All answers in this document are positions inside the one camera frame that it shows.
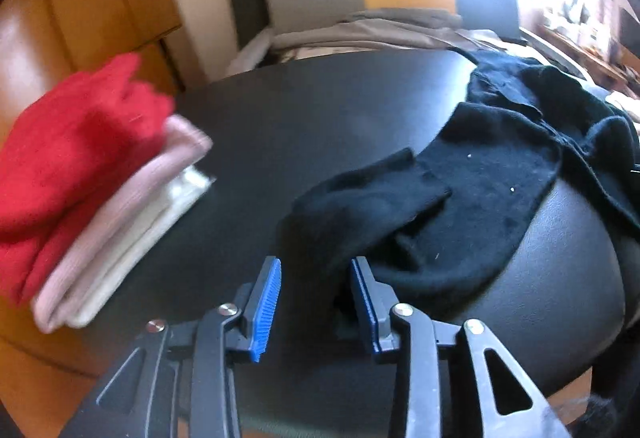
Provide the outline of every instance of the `metal screw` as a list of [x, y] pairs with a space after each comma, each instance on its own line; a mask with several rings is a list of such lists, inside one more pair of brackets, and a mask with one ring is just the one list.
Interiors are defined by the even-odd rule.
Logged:
[[233, 303], [224, 303], [218, 306], [218, 313], [224, 316], [236, 315], [238, 307]]
[[402, 317], [408, 317], [414, 313], [414, 307], [407, 303], [398, 303], [393, 310], [396, 315], [401, 315]]
[[478, 319], [469, 319], [465, 326], [473, 335], [480, 335], [484, 332], [484, 325]]
[[146, 324], [146, 331], [149, 333], [160, 333], [166, 328], [166, 321], [162, 319], [153, 319]]

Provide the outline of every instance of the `leather surface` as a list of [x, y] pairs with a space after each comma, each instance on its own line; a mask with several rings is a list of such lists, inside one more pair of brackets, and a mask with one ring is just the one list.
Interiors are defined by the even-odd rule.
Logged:
[[[403, 147], [421, 150], [465, 98], [473, 65], [449, 51], [341, 54], [268, 66], [178, 99], [214, 141], [198, 165], [218, 180], [148, 253], [82, 338], [115, 354], [152, 318], [199, 318], [254, 280], [290, 203], [319, 181]], [[295, 288], [283, 278], [283, 288]], [[486, 320], [549, 393], [588, 367], [622, 326], [607, 231], [561, 180], [505, 272], [452, 315]], [[283, 436], [386, 434], [394, 368], [361, 346], [282, 339], [276, 313], [259, 366], [239, 366], [245, 425]], [[308, 321], [313, 327], [314, 321]]]

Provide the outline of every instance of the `pink folded garment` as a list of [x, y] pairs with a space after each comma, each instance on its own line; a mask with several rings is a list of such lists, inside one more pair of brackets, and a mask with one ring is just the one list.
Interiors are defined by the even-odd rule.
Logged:
[[57, 316], [57, 308], [82, 271], [162, 187], [211, 148], [210, 138], [178, 114], [166, 120], [164, 130], [166, 142], [162, 152], [142, 166], [96, 212], [32, 301], [33, 317], [41, 331], [51, 333], [65, 323]]

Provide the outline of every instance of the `red sweater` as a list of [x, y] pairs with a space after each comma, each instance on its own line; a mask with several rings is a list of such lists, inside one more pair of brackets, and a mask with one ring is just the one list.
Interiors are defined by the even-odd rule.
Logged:
[[162, 149], [174, 103], [131, 81], [136, 54], [30, 105], [0, 149], [0, 293], [30, 300], [100, 206]]

